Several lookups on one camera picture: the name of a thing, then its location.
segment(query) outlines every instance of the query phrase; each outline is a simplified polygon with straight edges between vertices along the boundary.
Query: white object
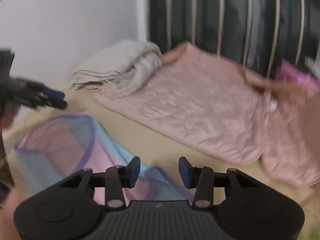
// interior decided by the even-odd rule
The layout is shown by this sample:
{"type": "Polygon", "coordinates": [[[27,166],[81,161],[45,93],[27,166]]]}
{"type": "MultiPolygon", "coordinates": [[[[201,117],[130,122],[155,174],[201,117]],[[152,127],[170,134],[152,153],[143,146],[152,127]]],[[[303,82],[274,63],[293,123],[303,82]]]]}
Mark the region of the white object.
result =
{"type": "Polygon", "coordinates": [[[161,65],[160,56],[159,47],[152,42],[119,41],[79,65],[71,83],[82,88],[96,82],[101,94],[124,97],[145,84],[161,65]]]}

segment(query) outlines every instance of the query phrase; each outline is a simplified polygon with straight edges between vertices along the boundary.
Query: black and white striped curtain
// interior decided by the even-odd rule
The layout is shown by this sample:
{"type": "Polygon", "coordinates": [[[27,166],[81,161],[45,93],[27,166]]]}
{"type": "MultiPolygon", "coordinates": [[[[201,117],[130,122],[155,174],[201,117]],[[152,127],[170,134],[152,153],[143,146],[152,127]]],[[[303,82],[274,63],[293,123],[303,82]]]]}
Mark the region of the black and white striped curtain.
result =
{"type": "Polygon", "coordinates": [[[150,40],[165,52],[188,40],[273,76],[282,59],[316,58],[319,0],[150,0],[150,40]]]}

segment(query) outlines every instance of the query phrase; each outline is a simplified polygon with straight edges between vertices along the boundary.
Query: white towel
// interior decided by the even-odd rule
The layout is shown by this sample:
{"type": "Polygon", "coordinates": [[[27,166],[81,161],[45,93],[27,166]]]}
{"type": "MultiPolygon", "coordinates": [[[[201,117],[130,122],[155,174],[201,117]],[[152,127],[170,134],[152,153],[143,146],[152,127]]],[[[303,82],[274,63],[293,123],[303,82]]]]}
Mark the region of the white towel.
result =
{"type": "Polygon", "coordinates": [[[161,65],[161,52],[152,42],[123,40],[100,50],[79,65],[71,83],[76,88],[92,88],[107,97],[124,97],[141,88],[161,65]]]}

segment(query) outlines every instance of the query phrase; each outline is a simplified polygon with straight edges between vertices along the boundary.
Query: pink object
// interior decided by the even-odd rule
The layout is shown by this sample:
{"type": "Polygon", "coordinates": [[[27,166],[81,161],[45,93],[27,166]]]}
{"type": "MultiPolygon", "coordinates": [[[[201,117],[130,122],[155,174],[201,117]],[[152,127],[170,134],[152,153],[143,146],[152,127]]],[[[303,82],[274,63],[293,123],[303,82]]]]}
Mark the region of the pink object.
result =
{"type": "Polygon", "coordinates": [[[212,157],[235,164],[262,157],[276,179],[297,186],[320,181],[318,93],[249,75],[243,66],[190,44],[169,51],[163,63],[142,90],[126,98],[95,98],[212,157]],[[266,90],[265,97],[253,86],[266,90]],[[273,110],[268,91],[279,103],[273,110]]]}
{"type": "Polygon", "coordinates": [[[276,79],[296,81],[300,85],[320,92],[320,83],[316,78],[313,78],[311,74],[305,74],[299,71],[286,60],[282,61],[281,67],[277,70],[276,79]]]}

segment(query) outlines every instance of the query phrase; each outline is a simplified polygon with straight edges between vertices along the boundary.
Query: person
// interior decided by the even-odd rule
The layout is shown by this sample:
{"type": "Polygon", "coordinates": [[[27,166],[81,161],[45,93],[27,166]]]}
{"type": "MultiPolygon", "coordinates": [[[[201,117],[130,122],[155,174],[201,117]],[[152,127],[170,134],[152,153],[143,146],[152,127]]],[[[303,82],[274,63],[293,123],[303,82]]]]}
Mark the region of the person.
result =
{"type": "MultiPolygon", "coordinates": [[[[6,129],[13,123],[19,111],[19,106],[14,107],[3,117],[0,117],[0,129],[6,129]]],[[[13,223],[13,214],[17,206],[21,203],[18,191],[12,189],[0,210],[0,240],[21,240],[13,223]]]]}

